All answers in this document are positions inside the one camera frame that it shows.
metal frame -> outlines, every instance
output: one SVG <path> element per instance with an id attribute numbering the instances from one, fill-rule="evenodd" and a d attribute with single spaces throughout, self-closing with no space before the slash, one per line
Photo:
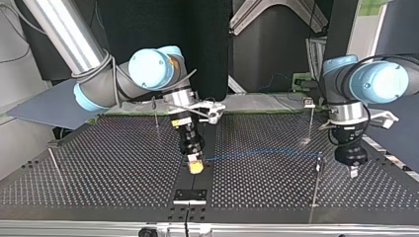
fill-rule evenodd
<path id="1" fill-rule="evenodd" d="M 235 94 L 246 94 L 246 90 L 243 89 L 230 75 L 228 75 L 228 87 L 233 90 Z"/>
<path id="2" fill-rule="evenodd" d="M 315 4 L 314 0 L 246 0 L 230 21 L 231 32 L 238 36 L 266 9 L 283 5 L 291 8 L 303 21 L 311 25 L 316 33 L 319 33 L 328 21 L 316 5 L 310 23 L 313 4 Z"/>
<path id="3" fill-rule="evenodd" d="M 0 236 L 137 236 L 142 228 L 155 229 L 159 237 L 186 236 L 184 224 L 83 222 L 83 221 L 0 221 Z M 383 225 L 263 225 L 188 224 L 189 236 L 357 236 L 419 235 L 415 226 Z"/>

black mount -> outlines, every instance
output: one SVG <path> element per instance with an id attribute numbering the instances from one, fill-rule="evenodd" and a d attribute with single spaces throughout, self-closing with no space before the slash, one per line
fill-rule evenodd
<path id="1" fill-rule="evenodd" d="M 335 150 L 335 160 L 347 166 L 361 166 L 367 163 L 367 150 L 361 145 L 362 139 L 358 139 L 365 126 L 364 121 L 351 125 L 336 125 L 331 129 L 333 137 L 340 144 Z"/>

yellow object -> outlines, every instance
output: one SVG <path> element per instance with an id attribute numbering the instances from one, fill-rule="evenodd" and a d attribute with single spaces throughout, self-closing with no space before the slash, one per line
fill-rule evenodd
<path id="1" fill-rule="evenodd" d="M 172 120 L 172 125 L 173 126 L 180 126 L 181 125 L 181 121 L 180 120 Z"/>
<path id="2" fill-rule="evenodd" d="M 197 175 L 202 172 L 204 169 L 204 164 L 202 160 L 191 161 L 189 162 L 189 171 L 193 175 Z"/>

white bracket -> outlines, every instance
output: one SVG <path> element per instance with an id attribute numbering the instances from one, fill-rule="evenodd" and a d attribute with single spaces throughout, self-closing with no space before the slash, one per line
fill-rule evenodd
<path id="1" fill-rule="evenodd" d="M 385 129 L 391 128 L 395 121 L 399 121 L 398 117 L 396 117 L 390 111 L 382 111 L 376 109 L 370 109 L 371 113 L 371 122 L 370 125 L 377 126 Z M 362 122 L 367 120 L 367 117 L 359 118 L 358 122 Z M 328 120 L 326 123 L 320 126 L 319 130 L 333 128 L 335 125 L 346 125 L 344 122 L 333 122 L 332 120 Z"/>

blue wire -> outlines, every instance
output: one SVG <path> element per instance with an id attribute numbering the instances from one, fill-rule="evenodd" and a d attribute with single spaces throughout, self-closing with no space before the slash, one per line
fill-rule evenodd
<path id="1" fill-rule="evenodd" d="M 249 155 L 256 155 L 256 154 L 287 154 L 287 155 L 302 155 L 302 156 L 317 156 L 318 153 L 316 152 L 304 152 L 298 150 L 288 150 L 288 149 L 255 149 L 252 151 L 244 151 L 244 152 L 233 152 L 225 155 L 214 156 L 212 158 L 207 159 L 207 161 L 215 161 L 224 158 L 234 158 L 238 156 L 249 156 Z"/>

